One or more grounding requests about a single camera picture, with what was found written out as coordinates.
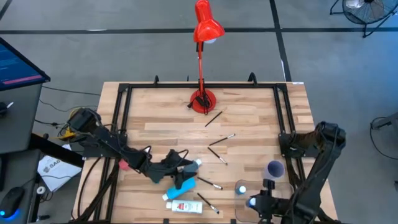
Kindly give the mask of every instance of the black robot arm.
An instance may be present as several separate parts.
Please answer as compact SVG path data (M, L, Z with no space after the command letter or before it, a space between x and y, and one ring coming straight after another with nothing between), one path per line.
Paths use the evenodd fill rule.
M164 176L173 176L176 188L180 189L184 180L196 175L196 173L184 173L177 170L180 166L192 164L192 161L185 159L188 154L187 150L176 152L171 149L165 159L160 162L151 162L150 146L141 150L128 147L127 134L122 131L109 131L102 125L101 116L91 109L79 109L67 123L74 132L87 136L86 141L91 144L95 143L100 147L117 152L117 155L125 160L130 168L144 174L155 183L158 183Z
M302 184L296 189L290 199L272 197L274 182L264 180L267 190L262 190L256 199L255 209L261 222L272 223L272 216L282 217L281 223L311 224L311 223L340 223L332 220L320 208L320 192L335 163L345 147L346 133L337 124L319 123L315 130L307 134L283 134L285 142L281 144L286 156L300 157L308 148L316 147L319 151L314 165Z

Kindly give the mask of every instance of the lamp shade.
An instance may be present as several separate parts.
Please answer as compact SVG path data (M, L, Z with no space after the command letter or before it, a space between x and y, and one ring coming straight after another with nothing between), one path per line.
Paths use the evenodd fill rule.
M213 19L210 3L208 0L198 0L195 4L198 25L193 31L194 42L204 42L219 38L225 34L221 24Z

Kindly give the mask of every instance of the electric fan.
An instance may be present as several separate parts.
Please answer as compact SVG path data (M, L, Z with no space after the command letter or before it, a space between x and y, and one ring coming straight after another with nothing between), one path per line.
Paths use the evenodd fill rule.
M342 0L343 12L333 12L332 9L339 0L330 8L330 14L344 14L348 20L356 24L364 25L363 37L371 35L377 28L395 13L398 0ZM379 22L372 32L366 33L367 25Z

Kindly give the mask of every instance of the white paper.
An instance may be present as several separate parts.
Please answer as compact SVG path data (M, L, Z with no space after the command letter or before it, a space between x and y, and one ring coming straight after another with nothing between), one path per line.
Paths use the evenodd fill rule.
M62 146L65 149L71 150L70 145L66 144ZM81 168L62 162L59 159L53 158L51 156L44 156L40 160L37 172L42 176L43 181L47 185L50 191L57 191L62 185L70 180L70 177L78 174ZM65 177L62 179L56 179L53 177L43 177L46 175L54 177Z

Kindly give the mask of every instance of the gray floor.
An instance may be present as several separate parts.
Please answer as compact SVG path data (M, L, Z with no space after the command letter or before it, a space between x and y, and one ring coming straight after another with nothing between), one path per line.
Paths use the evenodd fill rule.
M5 0L0 0L0 7ZM196 24L194 0L13 0L0 21L1 30L187 28ZM214 0L214 17L225 27L273 27L269 1ZM329 16L333 0L278 0L282 28L360 27L342 15ZM397 27L393 16L386 27ZM100 93L105 81L197 78L191 34L2 35L46 71L48 86ZM338 123L347 146L337 160L330 184L338 216L348 223L395 223L398 162L378 154L369 138L369 122L398 111L396 61L398 32L378 32L362 39L359 32L283 33L293 81L305 82L315 122ZM227 33L205 47L207 80L282 81L274 33ZM96 96L42 90L41 99L63 110L97 105ZM37 119L64 122L67 113L40 104ZM57 130L36 124L36 133ZM391 128L374 132L377 145L398 157ZM66 222L78 179L40 206L45 222Z

